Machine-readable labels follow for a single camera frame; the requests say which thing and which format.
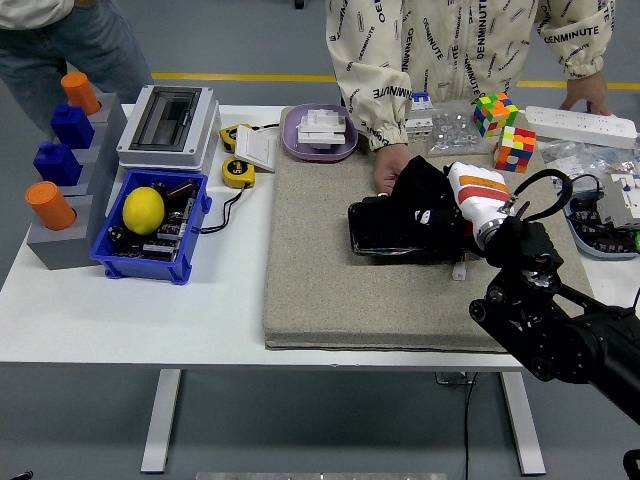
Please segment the person's right hand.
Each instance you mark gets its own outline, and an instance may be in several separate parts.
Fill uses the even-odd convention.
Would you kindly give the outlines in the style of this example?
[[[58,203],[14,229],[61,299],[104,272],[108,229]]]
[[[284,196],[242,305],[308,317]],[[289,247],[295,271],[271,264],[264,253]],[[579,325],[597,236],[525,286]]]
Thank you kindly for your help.
[[[377,193],[391,194],[395,183],[411,160],[407,144],[381,147],[375,154],[373,184]]]

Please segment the person's left hand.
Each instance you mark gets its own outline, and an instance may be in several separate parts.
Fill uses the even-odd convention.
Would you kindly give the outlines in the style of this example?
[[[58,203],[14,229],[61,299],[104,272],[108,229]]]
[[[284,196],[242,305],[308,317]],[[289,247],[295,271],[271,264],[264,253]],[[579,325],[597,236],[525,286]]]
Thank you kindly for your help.
[[[571,110],[579,101],[584,100],[588,113],[609,116],[612,111],[606,105],[606,99],[607,83],[604,75],[598,71],[584,78],[568,79],[566,97],[559,109]]]

